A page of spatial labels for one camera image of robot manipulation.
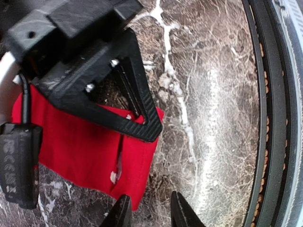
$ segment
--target screw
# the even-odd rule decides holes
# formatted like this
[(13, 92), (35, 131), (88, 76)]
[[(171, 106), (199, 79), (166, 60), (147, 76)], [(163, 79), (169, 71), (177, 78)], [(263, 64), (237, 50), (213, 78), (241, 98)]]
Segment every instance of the screw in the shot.
[(94, 84), (87, 84), (85, 90), (87, 91), (87, 93), (90, 93), (94, 88), (95, 88)]
[(118, 59), (113, 59), (110, 61), (110, 65), (115, 68), (118, 64), (120, 64), (120, 61)]

